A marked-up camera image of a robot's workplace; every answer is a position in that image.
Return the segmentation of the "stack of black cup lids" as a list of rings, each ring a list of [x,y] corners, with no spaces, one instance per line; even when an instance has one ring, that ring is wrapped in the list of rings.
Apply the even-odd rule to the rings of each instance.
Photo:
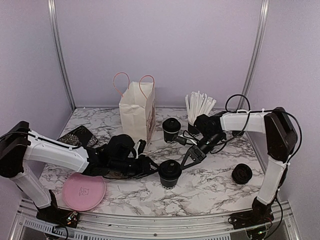
[[[248,165],[240,163],[234,168],[231,176],[235,183],[238,185],[244,185],[253,177],[253,172]]]

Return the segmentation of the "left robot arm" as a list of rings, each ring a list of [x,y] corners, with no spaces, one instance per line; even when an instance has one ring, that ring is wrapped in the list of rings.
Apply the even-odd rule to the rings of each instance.
[[[0,138],[0,175],[11,179],[53,223],[63,219],[56,198],[46,189],[27,165],[38,161],[61,166],[85,176],[121,173],[140,179],[156,173],[159,166],[144,152],[146,142],[134,142],[127,134],[113,136],[97,148],[75,146],[47,138],[21,121]]]

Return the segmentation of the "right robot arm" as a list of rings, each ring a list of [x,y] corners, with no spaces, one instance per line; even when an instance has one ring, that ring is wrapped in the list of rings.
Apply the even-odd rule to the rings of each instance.
[[[271,110],[234,111],[224,110],[212,116],[203,113],[196,117],[193,125],[202,134],[202,139],[186,152],[181,169],[201,163],[214,147],[228,143],[225,132],[261,133],[266,137],[268,163],[261,188],[253,200],[247,219],[258,224],[267,216],[277,193],[284,183],[292,157],[302,144],[302,130],[296,118],[283,107]]]

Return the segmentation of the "white paper takeout bag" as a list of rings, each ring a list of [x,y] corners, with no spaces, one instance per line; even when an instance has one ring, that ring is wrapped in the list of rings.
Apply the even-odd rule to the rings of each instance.
[[[127,77],[127,88],[124,92],[116,87],[119,75]],[[146,141],[149,145],[156,127],[155,78],[144,75],[139,81],[130,81],[125,72],[118,72],[112,80],[114,89],[120,94],[119,113],[122,131],[135,142]]]

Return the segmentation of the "single black paper coffee cup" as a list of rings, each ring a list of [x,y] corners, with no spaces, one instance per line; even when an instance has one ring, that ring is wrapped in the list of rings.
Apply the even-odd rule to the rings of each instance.
[[[163,139],[167,144],[174,144],[176,143],[175,137],[179,134],[179,131],[176,132],[168,132],[163,131]]]

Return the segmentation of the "black plastic cup lid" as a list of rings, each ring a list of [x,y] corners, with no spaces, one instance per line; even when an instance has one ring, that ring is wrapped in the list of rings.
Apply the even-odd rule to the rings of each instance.
[[[159,165],[158,173],[165,180],[178,179],[182,174],[181,165],[173,159],[166,160]]]
[[[170,117],[162,123],[162,129],[167,133],[177,133],[181,129],[181,123],[176,118]]]

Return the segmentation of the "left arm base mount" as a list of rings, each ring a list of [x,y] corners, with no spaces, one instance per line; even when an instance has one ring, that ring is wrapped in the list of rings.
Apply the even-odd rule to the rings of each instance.
[[[66,210],[58,207],[54,193],[49,190],[51,202],[48,207],[37,208],[36,218],[60,227],[76,228],[78,226],[80,213],[74,210]]]

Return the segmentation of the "stack of paper coffee cups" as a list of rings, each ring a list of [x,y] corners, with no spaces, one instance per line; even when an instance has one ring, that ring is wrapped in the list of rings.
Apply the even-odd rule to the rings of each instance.
[[[232,131],[231,134],[232,137],[234,137],[234,140],[232,141],[234,144],[240,144],[246,141],[244,131]]]

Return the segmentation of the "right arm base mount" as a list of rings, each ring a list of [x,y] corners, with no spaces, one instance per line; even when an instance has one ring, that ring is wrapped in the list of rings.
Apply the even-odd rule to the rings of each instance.
[[[233,225],[234,230],[272,223],[275,219],[272,213],[272,204],[275,199],[271,203],[264,205],[255,197],[251,210],[232,213],[228,218],[228,223]]]

